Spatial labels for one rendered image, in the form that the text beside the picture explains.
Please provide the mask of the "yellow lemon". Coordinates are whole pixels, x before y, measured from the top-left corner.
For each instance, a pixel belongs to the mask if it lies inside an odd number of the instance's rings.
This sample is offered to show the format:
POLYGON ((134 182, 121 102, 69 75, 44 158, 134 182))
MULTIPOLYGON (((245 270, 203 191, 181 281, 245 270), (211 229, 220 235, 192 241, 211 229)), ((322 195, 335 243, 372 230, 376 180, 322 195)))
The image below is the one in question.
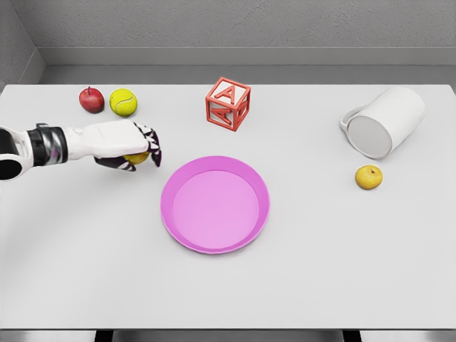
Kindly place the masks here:
POLYGON ((149 152, 141 152, 132 155, 124 155, 123 157, 132 165, 139 165, 146 161, 150 156, 149 152))

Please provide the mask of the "yellow pear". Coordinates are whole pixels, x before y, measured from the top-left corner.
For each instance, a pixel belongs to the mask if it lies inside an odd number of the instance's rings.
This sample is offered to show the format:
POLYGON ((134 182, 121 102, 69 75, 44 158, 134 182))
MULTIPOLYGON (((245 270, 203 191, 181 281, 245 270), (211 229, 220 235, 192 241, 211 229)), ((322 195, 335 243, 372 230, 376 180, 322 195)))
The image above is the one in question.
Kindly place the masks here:
POLYGON ((375 165, 364 165, 356 170, 356 184, 364 190, 372 190, 383 181, 383 173, 375 165))

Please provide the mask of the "pink round plate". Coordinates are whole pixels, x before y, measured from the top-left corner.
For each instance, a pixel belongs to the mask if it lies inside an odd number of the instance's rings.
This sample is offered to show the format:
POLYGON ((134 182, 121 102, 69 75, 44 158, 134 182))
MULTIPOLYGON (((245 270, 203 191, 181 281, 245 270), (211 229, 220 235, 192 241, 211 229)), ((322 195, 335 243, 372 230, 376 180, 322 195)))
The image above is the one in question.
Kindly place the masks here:
POLYGON ((169 234, 203 254, 245 247, 263 230, 270 196, 265 181, 248 164, 224 156, 193 160, 166 182, 160 211, 169 234))

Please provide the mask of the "red apple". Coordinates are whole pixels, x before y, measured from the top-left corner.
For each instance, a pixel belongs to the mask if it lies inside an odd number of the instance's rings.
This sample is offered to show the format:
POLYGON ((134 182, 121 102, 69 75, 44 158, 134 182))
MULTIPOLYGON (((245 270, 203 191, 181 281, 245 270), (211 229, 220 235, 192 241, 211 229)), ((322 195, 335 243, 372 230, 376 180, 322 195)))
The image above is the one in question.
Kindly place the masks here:
POLYGON ((87 87, 83 89, 78 99, 81 107, 89 113, 100 113, 104 110, 104 97, 96 88, 87 87))

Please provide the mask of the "red letter block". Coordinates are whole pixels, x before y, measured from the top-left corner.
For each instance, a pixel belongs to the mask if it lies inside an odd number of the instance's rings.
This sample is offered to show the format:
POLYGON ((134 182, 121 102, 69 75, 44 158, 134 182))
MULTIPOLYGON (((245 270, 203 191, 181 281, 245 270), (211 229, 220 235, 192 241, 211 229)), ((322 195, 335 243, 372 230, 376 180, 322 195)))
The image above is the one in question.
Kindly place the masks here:
POLYGON ((251 88, 221 77, 205 97, 207 121, 236 132, 249 112, 251 88))

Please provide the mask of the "yellow-green tennis ball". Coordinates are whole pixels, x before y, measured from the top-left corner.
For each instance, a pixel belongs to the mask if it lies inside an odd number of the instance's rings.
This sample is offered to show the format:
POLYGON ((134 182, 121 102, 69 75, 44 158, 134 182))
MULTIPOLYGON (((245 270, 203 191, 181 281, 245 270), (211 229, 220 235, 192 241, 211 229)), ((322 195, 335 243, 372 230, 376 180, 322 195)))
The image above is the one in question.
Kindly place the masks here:
POLYGON ((138 107, 138 100, 131 90, 119 88, 110 94, 109 105, 116 115, 126 118, 135 113, 138 107))

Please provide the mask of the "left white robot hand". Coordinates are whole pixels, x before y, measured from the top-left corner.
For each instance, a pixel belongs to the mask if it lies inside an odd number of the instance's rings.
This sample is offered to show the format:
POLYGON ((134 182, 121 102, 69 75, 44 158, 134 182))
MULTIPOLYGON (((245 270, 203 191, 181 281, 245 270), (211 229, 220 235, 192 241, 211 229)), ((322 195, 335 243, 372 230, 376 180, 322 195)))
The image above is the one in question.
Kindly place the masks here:
POLYGON ((90 125, 84 129, 95 151, 95 162, 99 165, 136 171, 131 161, 133 155, 146 153, 156 167, 162 162, 162 151, 157 133, 150 127, 124 119, 90 125))

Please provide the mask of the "white mug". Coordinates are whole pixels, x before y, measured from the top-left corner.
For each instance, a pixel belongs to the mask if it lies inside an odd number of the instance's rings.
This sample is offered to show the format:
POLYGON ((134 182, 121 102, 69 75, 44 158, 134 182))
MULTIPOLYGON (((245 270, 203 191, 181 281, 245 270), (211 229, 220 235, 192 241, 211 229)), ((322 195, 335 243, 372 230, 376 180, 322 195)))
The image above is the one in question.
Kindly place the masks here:
POLYGON ((408 138, 424 117, 423 99, 410 88, 396 86, 343 114, 339 125, 355 150, 380 160, 408 138))

